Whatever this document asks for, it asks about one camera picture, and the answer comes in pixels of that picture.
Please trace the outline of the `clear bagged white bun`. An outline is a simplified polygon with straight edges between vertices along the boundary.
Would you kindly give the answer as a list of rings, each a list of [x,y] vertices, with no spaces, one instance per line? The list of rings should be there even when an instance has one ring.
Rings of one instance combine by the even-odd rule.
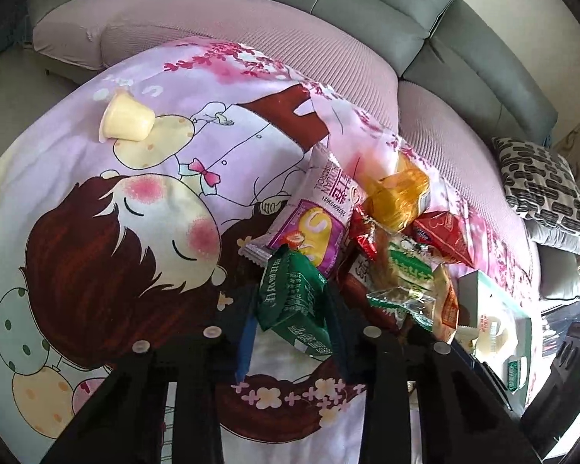
[[[508,332],[496,317],[482,316],[477,327],[459,326],[455,340],[471,355],[496,354],[506,345]]]

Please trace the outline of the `clear green noodle snack packet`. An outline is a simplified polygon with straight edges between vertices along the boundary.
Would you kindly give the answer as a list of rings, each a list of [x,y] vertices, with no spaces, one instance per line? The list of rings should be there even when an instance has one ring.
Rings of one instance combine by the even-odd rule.
[[[459,322],[459,300],[447,267],[430,264],[425,247],[407,236],[379,230],[375,254],[368,265],[373,290],[368,303],[383,311],[405,313],[451,343]]]

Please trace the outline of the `red kiss snack bag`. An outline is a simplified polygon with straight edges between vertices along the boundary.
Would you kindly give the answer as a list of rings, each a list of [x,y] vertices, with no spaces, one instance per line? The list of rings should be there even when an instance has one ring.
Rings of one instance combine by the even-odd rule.
[[[414,238],[436,250],[444,262],[474,266],[460,220],[452,213],[424,213],[414,220],[411,229]]]

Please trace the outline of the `small red candy packet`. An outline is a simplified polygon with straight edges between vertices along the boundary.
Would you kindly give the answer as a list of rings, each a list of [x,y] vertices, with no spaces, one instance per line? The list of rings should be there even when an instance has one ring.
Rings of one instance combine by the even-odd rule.
[[[349,237],[358,246],[365,257],[375,261],[378,250],[376,243],[376,225],[374,220],[358,205],[353,209],[349,226]]]

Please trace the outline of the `orange cake packet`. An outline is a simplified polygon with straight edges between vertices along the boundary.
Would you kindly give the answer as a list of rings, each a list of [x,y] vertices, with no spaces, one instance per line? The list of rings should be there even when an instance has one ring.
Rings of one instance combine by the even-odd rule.
[[[430,177],[400,153],[392,174],[376,178],[363,171],[358,183],[367,193],[365,212],[391,232],[401,232],[430,205]]]

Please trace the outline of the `pink purple snack bag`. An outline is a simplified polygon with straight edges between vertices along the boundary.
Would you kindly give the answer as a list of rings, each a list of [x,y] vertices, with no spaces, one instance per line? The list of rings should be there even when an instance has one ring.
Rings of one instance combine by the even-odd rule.
[[[241,249],[264,267],[283,245],[303,254],[322,275],[337,263],[355,207],[367,194],[320,143],[312,148],[309,169],[267,232]]]

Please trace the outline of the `yellow jelly cup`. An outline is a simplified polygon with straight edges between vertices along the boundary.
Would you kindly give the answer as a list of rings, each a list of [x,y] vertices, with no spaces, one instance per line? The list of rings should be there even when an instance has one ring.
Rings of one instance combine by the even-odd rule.
[[[125,89],[118,89],[103,112],[98,138],[141,142],[150,135],[156,119],[153,109],[143,105]]]

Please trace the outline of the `green white cardboard tray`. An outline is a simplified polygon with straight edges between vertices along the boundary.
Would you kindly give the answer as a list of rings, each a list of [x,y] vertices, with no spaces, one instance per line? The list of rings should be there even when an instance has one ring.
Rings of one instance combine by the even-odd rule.
[[[486,362],[507,390],[521,401],[530,382],[530,316],[480,270],[458,279],[459,327],[471,328],[474,357]]]

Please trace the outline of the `black device with green light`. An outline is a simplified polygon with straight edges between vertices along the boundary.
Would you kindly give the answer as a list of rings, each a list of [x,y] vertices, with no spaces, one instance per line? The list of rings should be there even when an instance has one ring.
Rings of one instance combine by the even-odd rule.
[[[525,409],[521,430],[546,458],[580,415],[580,322],[569,327],[550,365],[542,390]]]

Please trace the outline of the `grey cushion right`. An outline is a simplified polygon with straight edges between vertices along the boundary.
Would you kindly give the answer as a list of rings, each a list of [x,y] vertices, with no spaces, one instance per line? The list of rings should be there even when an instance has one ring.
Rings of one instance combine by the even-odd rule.
[[[580,257],[580,237],[561,229],[551,229],[534,220],[526,220],[525,227],[528,237],[536,244],[568,251]]]

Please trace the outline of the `pink cartoon girl blanket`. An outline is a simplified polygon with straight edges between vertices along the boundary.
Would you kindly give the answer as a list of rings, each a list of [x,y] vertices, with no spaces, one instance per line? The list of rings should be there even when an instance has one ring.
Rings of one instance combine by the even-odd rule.
[[[141,142],[100,143],[125,89],[156,114]],[[259,279],[240,249],[266,232],[320,143],[354,180],[400,153],[430,176],[432,210],[485,222],[397,129],[256,49],[190,37],[79,87],[0,159],[0,439],[44,458],[118,358],[204,330]]]

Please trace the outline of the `black white patterned cushion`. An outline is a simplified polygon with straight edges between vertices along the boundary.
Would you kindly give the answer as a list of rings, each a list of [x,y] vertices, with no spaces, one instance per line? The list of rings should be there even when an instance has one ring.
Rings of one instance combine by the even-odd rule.
[[[564,157],[512,137],[495,137],[505,198],[523,219],[580,237],[580,189]]]

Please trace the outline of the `grey leather sofa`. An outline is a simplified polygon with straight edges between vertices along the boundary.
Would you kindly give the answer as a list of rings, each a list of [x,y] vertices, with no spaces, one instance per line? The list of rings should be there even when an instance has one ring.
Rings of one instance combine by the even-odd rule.
[[[34,23],[71,0],[30,0]],[[558,114],[517,56],[464,0],[271,0],[318,17],[368,46],[398,74],[415,73],[434,38],[458,53],[526,140],[548,143]]]

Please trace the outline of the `pink knitted sofa cover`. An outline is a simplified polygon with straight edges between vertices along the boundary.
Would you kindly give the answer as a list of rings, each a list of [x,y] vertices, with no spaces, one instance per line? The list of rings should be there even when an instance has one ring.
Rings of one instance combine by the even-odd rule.
[[[415,73],[398,74],[341,29],[271,0],[71,0],[34,23],[32,45],[53,73],[83,83],[191,36],[248,45],[399,130],[484,220],[474,230],[484,272],[525,303],[539,298],[539,249],[506,202],[492,146],[526,133],[439,38],[423,46]]]

